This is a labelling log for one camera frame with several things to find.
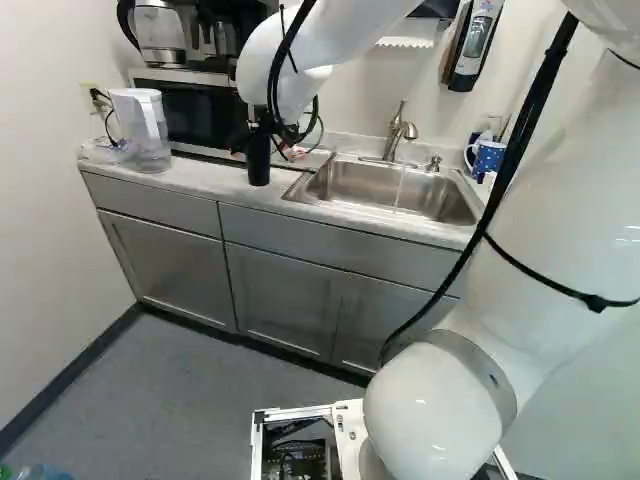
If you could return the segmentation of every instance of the drawer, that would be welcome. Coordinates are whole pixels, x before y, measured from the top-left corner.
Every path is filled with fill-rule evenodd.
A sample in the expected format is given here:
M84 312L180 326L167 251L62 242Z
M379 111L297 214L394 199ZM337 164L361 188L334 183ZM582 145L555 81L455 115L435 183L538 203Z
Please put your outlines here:
M82 175L99 208L221 238L214 201L93 173Z
M436 290L460 252L220 203L226 241ZM448 294L459 297L462 277Z

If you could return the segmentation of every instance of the microwave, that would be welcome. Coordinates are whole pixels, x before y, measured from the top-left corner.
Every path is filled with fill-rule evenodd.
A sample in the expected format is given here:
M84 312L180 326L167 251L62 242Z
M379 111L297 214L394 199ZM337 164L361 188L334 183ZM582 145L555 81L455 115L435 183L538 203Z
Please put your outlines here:
M223 73L132 68L134 88L162 92L169 142L177 152L238 160L229 152L229 140L246 129L249 106L238 94L235 81Z

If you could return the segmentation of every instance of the blue mug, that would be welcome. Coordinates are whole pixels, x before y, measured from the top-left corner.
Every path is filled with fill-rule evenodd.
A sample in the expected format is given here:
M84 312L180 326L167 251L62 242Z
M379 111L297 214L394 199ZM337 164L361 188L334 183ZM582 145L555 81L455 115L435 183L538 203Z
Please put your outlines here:
M464 152L464 160L471 172L471 177L478 183L482 183L487 172L497 172L504 160L507 146L504 143L480 140L473 145L469 145ZM473 164L470 161L469 153L476 155Z

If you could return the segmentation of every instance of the white pitcher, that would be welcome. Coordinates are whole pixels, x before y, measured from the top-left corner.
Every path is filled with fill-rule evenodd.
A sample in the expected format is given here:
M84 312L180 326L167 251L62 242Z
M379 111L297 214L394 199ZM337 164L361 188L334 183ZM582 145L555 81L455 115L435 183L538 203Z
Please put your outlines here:
M127 165L145 173L171 166L167 121L162 93L148 88L121 88L109 91L122 135L132 152Z

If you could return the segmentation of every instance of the cabinet door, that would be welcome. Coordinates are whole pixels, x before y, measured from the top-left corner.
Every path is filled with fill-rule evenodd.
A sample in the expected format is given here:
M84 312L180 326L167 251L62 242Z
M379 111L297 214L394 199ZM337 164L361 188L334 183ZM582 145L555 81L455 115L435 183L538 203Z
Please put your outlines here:
M138 299L235 330L222 243L99 212Z
M329 360L343 275L330 268L225 244L238 329Z
M409 320L432 295L423 290L349 274L349 278L345 278L342 296L333 362L375 373L385 339ZM390 354L397 354L418 340L455 304L454 298L443 298L427 317L398 339Z

